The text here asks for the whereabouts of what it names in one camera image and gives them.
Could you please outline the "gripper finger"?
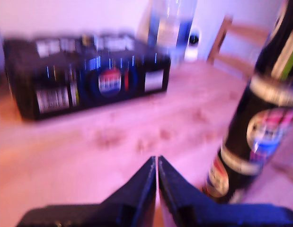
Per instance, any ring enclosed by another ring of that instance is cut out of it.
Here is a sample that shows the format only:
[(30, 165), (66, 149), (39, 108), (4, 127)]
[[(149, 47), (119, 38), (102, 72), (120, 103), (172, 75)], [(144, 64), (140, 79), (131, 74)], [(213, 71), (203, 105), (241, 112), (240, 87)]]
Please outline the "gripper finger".
[(159, 189), (177, 227), (218, 227), (217, 204), (190, 184), (164, 157), (158, 158)]
[(151, 156), (103, 205), (116, 227), (151, 227), (156, 201), (156, 158)]

